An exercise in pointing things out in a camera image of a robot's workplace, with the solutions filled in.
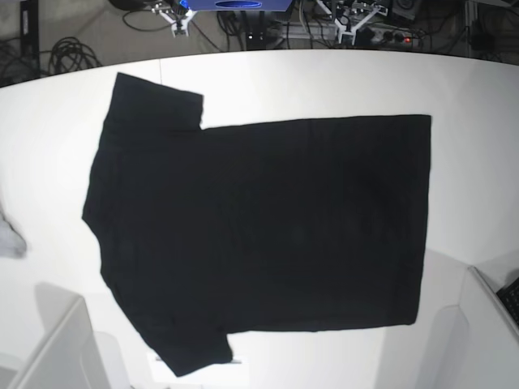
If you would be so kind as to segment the black T-shirt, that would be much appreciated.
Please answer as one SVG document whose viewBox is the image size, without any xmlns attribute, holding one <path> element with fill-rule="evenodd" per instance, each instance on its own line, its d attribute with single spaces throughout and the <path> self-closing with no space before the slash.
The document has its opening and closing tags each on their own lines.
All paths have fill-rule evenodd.
<svg viewBox="0 0 519 389">
<path fill-rule="evenodd" d="M 83 210 L 105 283 L 177 376 L 230 362 L 234 333 L 416 321 L 430 116 L 202 129 L 202 111 L 118 74 Z"/>
</svg>

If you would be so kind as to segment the blue box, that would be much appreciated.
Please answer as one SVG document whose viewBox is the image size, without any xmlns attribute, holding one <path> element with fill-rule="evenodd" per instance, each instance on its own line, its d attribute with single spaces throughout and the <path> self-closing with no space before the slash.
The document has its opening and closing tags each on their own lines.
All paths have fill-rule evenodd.
<svg viewBox="0 0 519 389">
<path fill-rule="evenodd" d="M 193 11 L 286 11 L 292 0 L 187 0 Z"/>
</svg>

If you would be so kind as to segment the black flat device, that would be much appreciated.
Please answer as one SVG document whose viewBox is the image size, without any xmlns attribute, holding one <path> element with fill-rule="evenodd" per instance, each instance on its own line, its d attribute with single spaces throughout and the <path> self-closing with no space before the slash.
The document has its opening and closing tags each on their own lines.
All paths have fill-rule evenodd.
<svg viewBox="0 0 519 389">
<path fill-rule="evenodd" d="M 19 47 L 22 59 L 38 79 L 41 76 L 38 0 L 19 4 Z"/>
</svg>

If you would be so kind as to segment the grey cloth at table edge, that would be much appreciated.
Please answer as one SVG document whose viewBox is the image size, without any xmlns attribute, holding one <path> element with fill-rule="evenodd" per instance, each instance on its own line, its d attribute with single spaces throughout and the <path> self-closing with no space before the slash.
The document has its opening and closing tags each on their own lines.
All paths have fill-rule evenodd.
<svg viewBox="0 0 519 389">
<path fill-rule="evenodd" d="M 0 255 L 10 259 L 21 259 L 26 255 L 27 243 L 11 226 L 4 213 L 0 215 Z"/>
</svg>

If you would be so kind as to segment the black keyboard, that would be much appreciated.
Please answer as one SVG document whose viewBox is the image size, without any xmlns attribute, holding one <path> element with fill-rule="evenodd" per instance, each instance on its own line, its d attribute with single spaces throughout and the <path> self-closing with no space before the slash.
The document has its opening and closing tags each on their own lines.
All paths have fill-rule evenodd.
<svg viewBox="0 0 519 389">
<path fill-rule="evenodd" d="M 500 289 L 497 296 L 516 325 L 519 325 L 519 279 Z"/>
</svg>

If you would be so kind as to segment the white partition panel left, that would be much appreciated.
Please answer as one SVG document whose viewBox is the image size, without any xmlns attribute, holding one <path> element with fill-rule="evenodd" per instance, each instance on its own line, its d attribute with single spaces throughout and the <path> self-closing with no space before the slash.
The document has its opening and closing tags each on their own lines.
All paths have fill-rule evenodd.
<svg viewBox="0 0 519 389">
<path fill-rule="evenodd" d="M 58 315 L 9 388 L 110 388 L 84 299 L 76 296 Z"/>
</svg>

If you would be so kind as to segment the white partition panel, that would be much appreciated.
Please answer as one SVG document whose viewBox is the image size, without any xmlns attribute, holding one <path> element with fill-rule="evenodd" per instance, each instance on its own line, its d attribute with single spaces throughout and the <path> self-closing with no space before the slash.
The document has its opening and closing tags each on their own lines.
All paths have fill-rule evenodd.
<svg viewBox="0 0 519 389">
<path fill-rule="evenodd" d="M 58 315 L 9 388 L 110 388 L 84 299 L 76 296 Z"/>
<path fill-rule="evenodd" d="M 455 388 L 518 388 L 518 329 L 474 267 L 465 276 L 459 306 L 469 344 Z"/>
</svg>

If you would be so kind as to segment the white partition panel right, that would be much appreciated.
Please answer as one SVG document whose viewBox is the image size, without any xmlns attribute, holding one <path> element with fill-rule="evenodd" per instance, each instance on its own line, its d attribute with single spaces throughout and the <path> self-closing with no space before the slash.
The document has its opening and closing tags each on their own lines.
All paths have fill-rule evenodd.
<svg viewBox="0 0 519 389">
<path fill-rule="evenodd" d="M 455 388 L 518 388 L 518 329 L 474 267 L 465 276 L 459 306 L 469 344 Z"/>
</svg>

